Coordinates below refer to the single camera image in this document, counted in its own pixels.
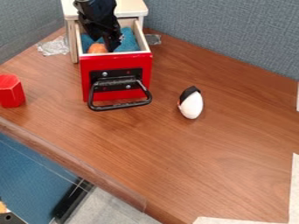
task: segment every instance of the orange ball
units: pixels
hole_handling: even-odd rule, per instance
[[[107,53],[107,52],[108,51],[105,45],[100,43],[94,43],[88,49],[88,53]]]

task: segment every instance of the blue cloth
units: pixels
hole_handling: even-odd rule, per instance
[[[122,44],[115,49],[115,53],[123,53],[123,52],[138,52],[140,51],[140,47],[136,42],[136,38],[132,29],[129,27],[122,28],[122,34],[124,39],[122,40]],[[104,43],[103,38],[99,38],[97,41],[93,41],[89,35],[81,34],[81,41],[82,41],[82,48],[83,53],[87,53],[89,47],[97,42],[97,43]]]

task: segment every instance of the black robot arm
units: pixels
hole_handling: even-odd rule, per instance
[[[104,38],[105,46],[113,52],[122,43],[121,27],[114,14],[115,0],[75,0],[79,21],[95,41]]]

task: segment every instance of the teal object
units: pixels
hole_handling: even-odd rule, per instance
[[[78,177],[0,133],[0,196],[29,224],[48,224]]]
[[[122,28],[122,34],[124,36],[122,40],[122,44],[115,49],[115,53],[124,53],[124,52],[138,52],[140,51],[140,47],[137,44],[136,38],[132,29],[129,27]],[[103,38],[99,38],[97,41],[93,41],[87,34],[81,34],[82,48],[83,53],[87,53],[89,47],[97,42],[104,43]]]

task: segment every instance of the floor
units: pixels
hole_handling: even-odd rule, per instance
[[[94,188],[66,224],[159,224],[111,194]]]

